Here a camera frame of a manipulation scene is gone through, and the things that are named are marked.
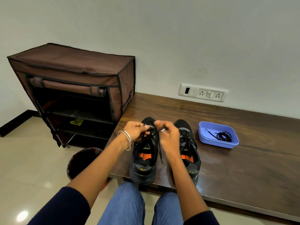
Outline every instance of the dark wood surface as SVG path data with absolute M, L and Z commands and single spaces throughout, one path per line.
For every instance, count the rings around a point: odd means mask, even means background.
M 136 93 L 109 143 L 128 121 L 145 117 L 189 123 L 202 162 L 198 186 L 205 200 L 300 222 L 299 119 Z M 226 149 L 201 143 L 201 121 L 231 126 L 239 145 Z M 128 179 L 131 156 L 125 151 L 110 177 Z M 163 161 L 158 156 L 150 186 L 174 191 L 164 152 Z

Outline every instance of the black shoelace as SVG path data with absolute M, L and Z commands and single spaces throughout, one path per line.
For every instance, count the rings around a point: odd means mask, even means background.
M 180 145 L 186 142 L 185 147 L 187 147 L 189 151 L 189 157 L 191 157 L 192 156 L 191 147 L 193 147 L 191 145 L 192 144 L 196 145 L 196 142 L 192 138 L 192 133 L 187 130 L 179 130 L 179 133 L 180 133 Z
M 217 138 L 218 140 L 222 140 L 222 141 L 226 141 L 226 142 L 231 142 L 231 134 L 228 133 L 228 132 L 219 132 L 219 133 L 215 132 L 215 134 L 217 136 L 213 135 L 211 132 L 209 132 L 209 133 L 210 133 L 210 135 L 212 135 L 214 138 Z
M 160 139 L 159 139 L 159 134 L 158 134 L 158 130 L 156 128 L 153 128 L 153 127 L 150 127 L 147 132 L 150 132 L 149 135 L 146 135 L 143 133 L 142 135 L 142 140 L 144 138 L 148 139 L 148 140 L 152 140 L 152 137 L 155 136 L 155 135 L 158 135 L 158 148 L 159 148 L 159 156 L 160 156 L 160 160 L 161 160 L 161 163 L 163 163 L 163 157 L 161 155 L 161 147 L 160 147 Z

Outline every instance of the white wall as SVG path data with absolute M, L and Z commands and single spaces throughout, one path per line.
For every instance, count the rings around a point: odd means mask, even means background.
M 0 0 L 0 77 L 28 109 L 6 56 L 47 42 L 135 55 L 138 92 L 300 118 L 300 0 Z

